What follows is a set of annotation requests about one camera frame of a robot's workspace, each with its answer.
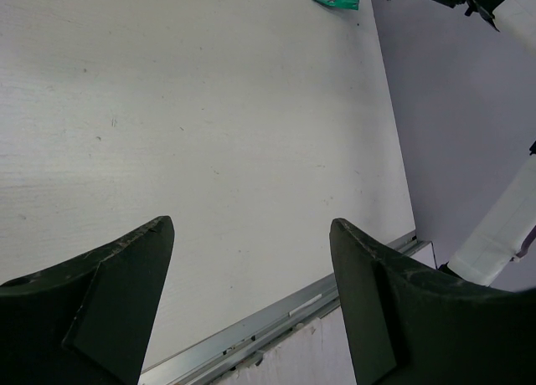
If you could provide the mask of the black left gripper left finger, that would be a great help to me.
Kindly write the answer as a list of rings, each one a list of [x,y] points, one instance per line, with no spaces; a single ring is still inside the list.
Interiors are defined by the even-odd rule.
[[[3,384],[136,384],[171,261],[173,221],[1,286]]]

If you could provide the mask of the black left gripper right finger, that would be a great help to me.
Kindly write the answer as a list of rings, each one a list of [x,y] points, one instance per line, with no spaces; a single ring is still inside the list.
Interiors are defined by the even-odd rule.
[[[343,218],[329,238],[357,383],[534,383],[534,290],[434,270]]]

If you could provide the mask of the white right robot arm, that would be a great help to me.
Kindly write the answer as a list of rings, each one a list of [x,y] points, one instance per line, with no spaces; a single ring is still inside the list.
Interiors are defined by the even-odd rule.
[[[416,229],[440,264],[535,284],[535,0],[489,25],[431,0],[373,0]]]

